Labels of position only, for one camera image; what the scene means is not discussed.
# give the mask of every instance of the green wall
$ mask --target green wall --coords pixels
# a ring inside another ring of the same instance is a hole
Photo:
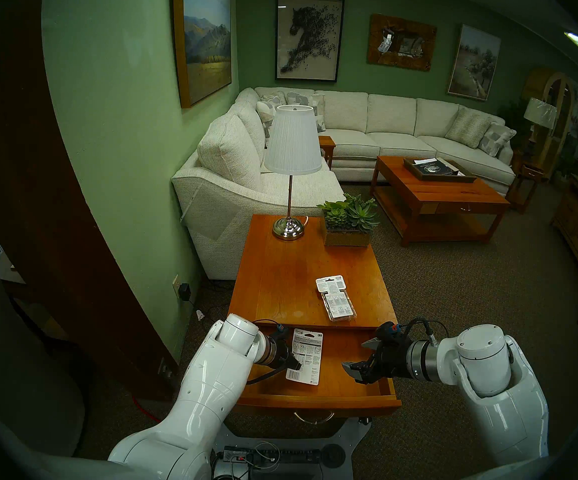
[[[179,223],[170,178],[238,89],[181,109],[170,0],[43,0],[42,39],[53,107],[84,197],[133,293],[174,358],[202,267]]]
[[[282,85],[439,99],[496,113],[520,96],[532,68],[547,66],[578,82],[578,67],[521,25],[467,0],[345,0],[338,81],[275,80],[275,0],[238,0],[240,88]],[[371,14],[393,15],[437,26],[431,70],[367,63]],[[501,48],[487,101],[446,94],[460,25],[500,37]]]

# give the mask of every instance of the open drawer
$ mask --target open drawer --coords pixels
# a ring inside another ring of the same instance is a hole
[[[372,330],[327,328],[319,332],[323,333],[323,341],[318,385],[287,380],[286,372],[281,372],[246,386],[233,410],[263,415],[298,413],[311,420],[330,414],[336,417],[389,415],[402,406],[391,378],[363,385],[356,383],[342,368],[342,362],[368,359],[371,351],[361,344],[374,337]],[[268,367],[254,365],[248,380],[268,371]]]

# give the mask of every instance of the book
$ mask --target book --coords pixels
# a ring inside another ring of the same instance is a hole
[[[422,174],[426,175],[458,175],[458,169],[449,166],[437,158],[418,160],[414,165]]]

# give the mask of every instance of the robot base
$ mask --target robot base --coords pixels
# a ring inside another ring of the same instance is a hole
[[[348,418],[344,425],[334,435],[328,438],[247,438],[238,437],[234,435],[227,426],[223,423],[215,439],[213,449],[216,453],[224,451],[226,447],[254,449],[261,442],[271,442],[281,451],[312,451],[319,449],[321,451],[339,449],[335,446],[340,446],[345,452],[344,462],[338,468],[329,468],[325,465],[327,462],[323,457],[319,463],[303,464],[303,463],[285,463],[280,462],[280,465],[270,470],[252,470],[251,477],[266,478],[265,472],[268,472],[268,478],[295,478],[304,480],[352,480],[354,471],[351,465],[351,455],[360,441],[364,438],[366,433],[371,428],[371,418]],[[268,444],[263,444],[258,449],[271,449]],[[215,473],[213,478],[231,478],[231,467],[233,466],[234,478],[242,476],[242,480],[252,480],[247,474],[249,465],[242,462],[229,463],[222,459],[218,459],[215,466]]]

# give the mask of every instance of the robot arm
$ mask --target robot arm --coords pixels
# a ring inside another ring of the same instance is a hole
[[[478,325],[458,337],[435,341],[408,337],[406,327],[387,322],[363,344],[369,360],[343,363],[358,383],[382,377],[457,385],[487,448],[498,464],[547,456],[549,412],[540,384],[517,342],[496,325]]]
[[[167,417],[121,440],[109,461],[151,471],[154,478],[210,478],[213,441],[244,390],[253,364],[276,370],[300,368],[284,343],[287,331],[279,326],[269,337],[234,314],[217,321],[187,367]]]

